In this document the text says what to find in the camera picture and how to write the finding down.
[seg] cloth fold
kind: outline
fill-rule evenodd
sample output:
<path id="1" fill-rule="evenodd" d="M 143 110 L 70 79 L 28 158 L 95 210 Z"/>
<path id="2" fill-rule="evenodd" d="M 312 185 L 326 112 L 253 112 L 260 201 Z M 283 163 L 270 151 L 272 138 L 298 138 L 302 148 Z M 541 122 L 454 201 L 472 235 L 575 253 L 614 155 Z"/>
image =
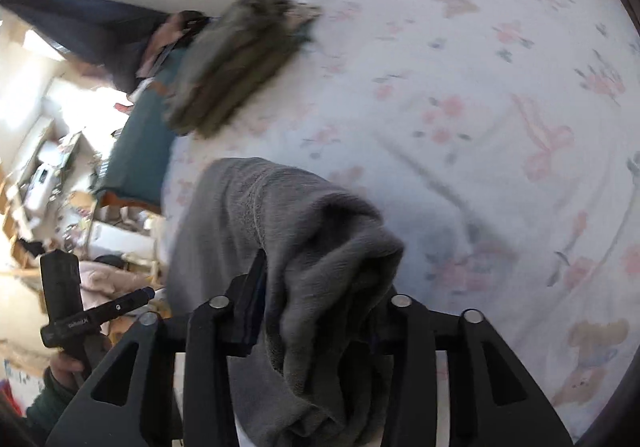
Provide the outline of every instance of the cloth fold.
<path id="1" fill-rule="evenodd" d="M 237 0 L 184 57 L 166 121 L 178 134 L 212 136 L 308 37 L 318 8 L 289 0 Z"/>
<path id="2" fill-rule="evenodd" d="M 389 290 L 402 243 L 368 202 L 314 174 L 222 159 L 203 174 L 170 265 L 186 313 L 268 258 L 263 331 L 230 359 L 234 410 L 258 447 L 351 446 L 382 425 L 391 365 L 355 341 Z"/>

